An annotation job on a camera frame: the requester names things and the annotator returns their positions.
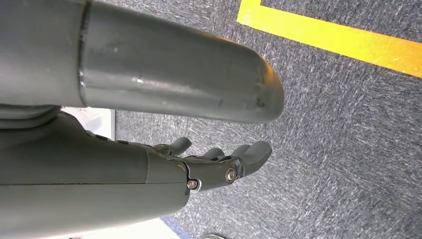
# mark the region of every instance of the yellow floor marking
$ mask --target yellow floor marking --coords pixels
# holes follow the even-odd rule
[[[422,43],[242,0],[237,21],[252,28],[422,78]]]

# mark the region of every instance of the white surface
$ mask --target white surface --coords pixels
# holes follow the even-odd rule
[[[98,108],[64,107],[63,111],[73,115],[84,129],[115,140],[115,111]]]
[[[133,225],[91,232],[74,233],[44,239],[180,239],[159,218]]]

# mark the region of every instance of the bolt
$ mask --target bolt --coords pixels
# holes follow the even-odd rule
[[[234,171],[234,169],[232,169],[232,168],[229,168],[227,170],[227,172],[225,173],[226,182],[232,183],[232,182],[234,182],[235,178],[236,178],[236,171]]]
[[[196,180],[189,180],[187,186],[188,186],[189,189],[195,189],[195,188],[197,188],[198,183],[197,183]]]

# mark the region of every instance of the yellow tape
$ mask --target yellow tape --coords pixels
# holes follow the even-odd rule
[[[277,36],[422,78],[422,43],[261,6],[261,0],[242,0],[237,21]]]

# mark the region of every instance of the gray plastic casing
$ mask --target gray plastic casing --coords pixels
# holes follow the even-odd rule
[[[42,238],[132,224],[180,210],[186,172],[152,148],[88,134],[59,113],[0,130],[0,238]]]

